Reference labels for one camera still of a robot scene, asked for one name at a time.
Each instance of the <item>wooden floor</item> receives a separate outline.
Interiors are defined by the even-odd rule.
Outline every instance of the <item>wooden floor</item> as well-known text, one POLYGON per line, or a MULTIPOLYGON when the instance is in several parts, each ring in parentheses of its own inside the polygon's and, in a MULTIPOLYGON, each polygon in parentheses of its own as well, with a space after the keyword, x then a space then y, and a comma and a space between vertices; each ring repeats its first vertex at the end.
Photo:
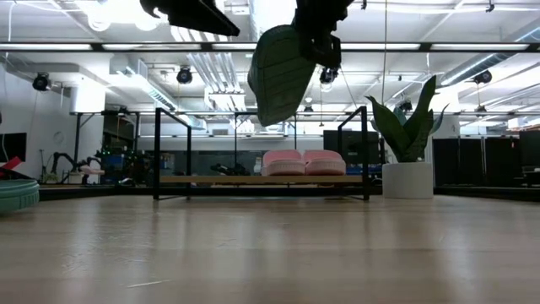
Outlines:
POLYGON ((540 205, 171 199, 0 216, 0 303, 538 303, 540 205))

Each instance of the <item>white planter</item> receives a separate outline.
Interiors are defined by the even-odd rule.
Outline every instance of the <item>white planter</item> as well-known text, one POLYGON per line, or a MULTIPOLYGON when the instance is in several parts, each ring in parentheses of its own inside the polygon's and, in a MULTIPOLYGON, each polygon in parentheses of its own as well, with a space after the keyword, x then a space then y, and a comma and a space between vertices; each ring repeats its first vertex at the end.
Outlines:
POLYGON ((433 167, 431 163, 383 165, 382 195, 385 198, 433 198, 433 167))

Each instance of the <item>potted plant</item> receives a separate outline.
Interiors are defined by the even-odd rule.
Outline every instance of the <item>potted plant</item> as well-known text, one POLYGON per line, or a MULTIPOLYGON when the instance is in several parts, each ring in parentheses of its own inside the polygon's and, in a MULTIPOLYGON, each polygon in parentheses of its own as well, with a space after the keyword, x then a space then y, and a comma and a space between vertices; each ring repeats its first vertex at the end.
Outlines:
POLYGON ((421 158, 428 137, 439 129, 443 118, 440 115, 434 120, 433 110, 429 109, 435 86, 436 77, 433 76, 422 88, 416 109, 409 119, 399 107, 390 111, 372 96, 366 97, 373 106, 374 127, 398 161, 382 166, 382 192, 385 198, 433 198, 433 167, 421 158))

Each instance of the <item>green leaf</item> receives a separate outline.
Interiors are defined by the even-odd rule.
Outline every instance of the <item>green leaf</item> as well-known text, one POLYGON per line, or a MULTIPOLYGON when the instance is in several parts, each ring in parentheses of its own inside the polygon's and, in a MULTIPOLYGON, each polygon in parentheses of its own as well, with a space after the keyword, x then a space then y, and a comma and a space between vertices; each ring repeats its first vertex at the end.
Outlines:
POLYGON ((405 122, 405 125, 403 126, 409 138, 416 138, 416 135, 419 133, 419 130, 428 114, 429 103, 431 102, 433 95, 435 95, 436 85, 437 77, 433 76, 422 88, 422 93, 420 93, 420 98, 418 99, 416 109, 414 109, 413 115, 407 120, 407 122, 405 122))
POLYGON ((400 162, 415 162, 422 157, 428 144, 429 130, 433 127, 433 110, 428 112, 427 119, 422 122, 418 136, 403 154, 400 162))
POLYGON ((374 130, 376 130, 376 131, 379 132, 379 133, 381 132, 381 131, 379 131, 379 128, 377 127, 377 123, 375 122, 375 119, 371 119, 371 120, 370 120, 370 123, 371 123, 371 127, 372 127, 374 130))
POLYGON ((382 137, 388 143, 398 161, 411 144, 411 140, 397 120, 397 117, 385 106, 379 104, 373 96, 366 96, 373 106, 373 116, 382 137))
POLYGON ((394 107, 393 112, 394 112, 394 115, 397 117, 397 120, 399 121, 399 123, 404 125, 405 122, 407 122, 407 118, 405 117, 405 112, 402 110, 402 108, 400 108, 399 106, 396 106, 394 107))
POLYGON ((449 106, 450 104, 446 105, 443 109, 442 109, 442 113, 440 114, 440 116, 437 117, 437 119, 435 119, 435 121, 433 122, 433 127, 431 128, 431 130, 429 131, 429 135, 437 132, 437 130, 439 130, 440 128, 440 125, 442 124, 442 119, 443 119, 443 116, 445 115, 445 110, 446 108, 449 106))

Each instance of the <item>ceiling light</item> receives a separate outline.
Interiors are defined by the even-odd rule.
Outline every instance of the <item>ceiling light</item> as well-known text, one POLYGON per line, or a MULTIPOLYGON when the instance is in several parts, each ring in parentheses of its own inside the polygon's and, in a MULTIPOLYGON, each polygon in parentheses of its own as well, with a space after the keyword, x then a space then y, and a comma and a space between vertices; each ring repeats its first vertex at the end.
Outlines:
POLYGON ((0 43, 5 51, 92 51, 90 44, 78 43, 0 43))
POLYGON ((257 47, 256 43, 215 43, 213 44, 214 50, 224 50, 224 51, 233 51, 233 50, 245 50, 254 52, 257 47))
POLYGON ((187 115, 197 115, 197 116, 229 116, 234 115, 235 113, 232 111, 188 111, 188 112, 182 112, 187 115))
POLYGON ((201 45, 198 43, 149 43, 149 44, 126 44, 126 43, 105 43, 103 48, 106 51, 200 51, 201 45))
POLYGON ((525 43, 508 43, 508 44, 489 44, 489 43, 478 43, 478 44, 465 44, 465 43, 455 43, 455 44, 441 44, 435 43, 431 50, 435 51, 522 51, 528 48, 529 45, 525 43))
MULTIPOLYGON (((386 43, 387 50, 418 50, 419 43, 386 43)), ((347 43, 342 42, 342 50, 384 50, 384 43, 347 43)))
MULTIPOLYGON (((304 115, 304 116, 311 116, 313 115, 314 113, 313 112, 304 112, 304 111, 299 111, 297 112, 296 114, 298 115, 304 115)), ((319 112, 316 112, 315 113, 316 115, 325 115, 325 116, 340 116, 340 115, 345 115, 346 113, 343 112, 343 111, 319 111, 319 112)))

